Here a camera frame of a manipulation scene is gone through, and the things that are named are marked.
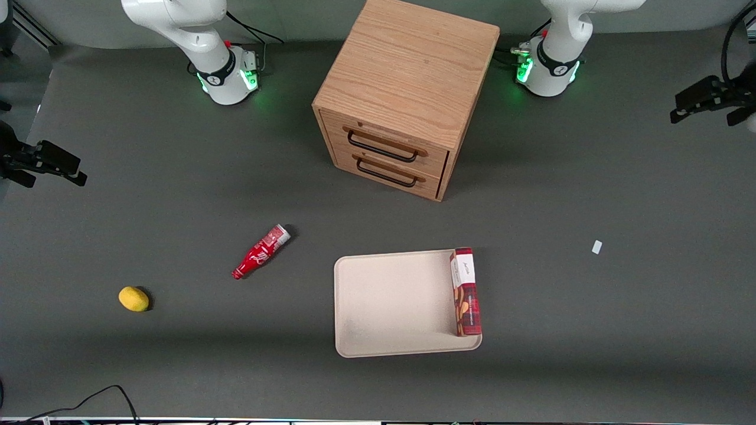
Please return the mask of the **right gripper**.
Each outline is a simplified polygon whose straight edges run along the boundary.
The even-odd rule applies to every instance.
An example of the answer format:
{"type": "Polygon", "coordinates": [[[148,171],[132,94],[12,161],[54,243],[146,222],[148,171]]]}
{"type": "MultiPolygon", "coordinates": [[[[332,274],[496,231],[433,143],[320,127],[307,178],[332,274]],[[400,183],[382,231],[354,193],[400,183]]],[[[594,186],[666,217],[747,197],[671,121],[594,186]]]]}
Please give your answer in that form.
{"type": "Polygon", "coordinates": [[[21,142],[12,127],[1,121],[1,178],[25,188],[35,185],[36,177],[27,172],[36,162],[60,171],[58,175],[78,187],[86,185],[87,175],[79,172],[81,159],[48,140],[37,145],[21,142]]]}

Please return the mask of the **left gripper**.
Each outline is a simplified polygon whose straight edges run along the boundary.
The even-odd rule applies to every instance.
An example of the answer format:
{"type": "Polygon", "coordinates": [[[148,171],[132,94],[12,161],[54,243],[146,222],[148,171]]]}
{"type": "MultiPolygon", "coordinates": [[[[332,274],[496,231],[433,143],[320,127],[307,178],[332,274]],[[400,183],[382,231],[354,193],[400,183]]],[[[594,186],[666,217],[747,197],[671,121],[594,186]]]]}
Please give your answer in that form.
{"type": "Polygon", "coordinates": [[[675,95],[676,108],[670,111],[670,123],[677,124],[689,116],[716,109],[734,108],[726,114],[730,127],[745,124],[754,128],[755,113],[755,62],[745,65],[740,75],[730,77],[727,62],[721,65],[722,80],[718,76],[705,76],[697,83],[675,95]]]}

